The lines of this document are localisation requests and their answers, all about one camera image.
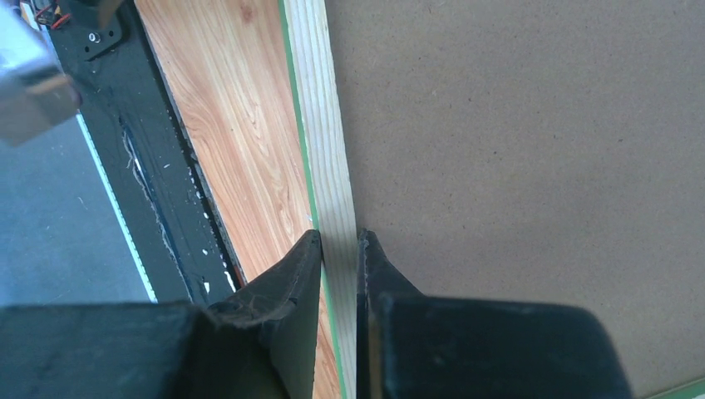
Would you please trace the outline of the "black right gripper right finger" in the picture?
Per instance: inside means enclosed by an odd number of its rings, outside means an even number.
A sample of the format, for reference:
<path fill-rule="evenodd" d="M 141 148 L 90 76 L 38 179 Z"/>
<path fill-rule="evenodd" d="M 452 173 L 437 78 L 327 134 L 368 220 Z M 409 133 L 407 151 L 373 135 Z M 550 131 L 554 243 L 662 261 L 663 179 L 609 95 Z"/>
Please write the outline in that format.
<path fill-rule="evenodd" d="M 363 230 L 360 398 L 630 398 L 603 324 L 583 308 L 420 292 Z"/>

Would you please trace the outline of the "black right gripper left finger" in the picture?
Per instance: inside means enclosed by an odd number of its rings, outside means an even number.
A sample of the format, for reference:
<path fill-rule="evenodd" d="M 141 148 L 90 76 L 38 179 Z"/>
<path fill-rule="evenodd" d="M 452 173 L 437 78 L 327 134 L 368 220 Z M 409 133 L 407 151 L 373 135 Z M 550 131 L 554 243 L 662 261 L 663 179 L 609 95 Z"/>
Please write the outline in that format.
<path fill-rule="evenodd" d="M 305 232 L 207 308 L 186 302 L 1 310 L 4 398 L 310 398 L 322 260 Z"/>

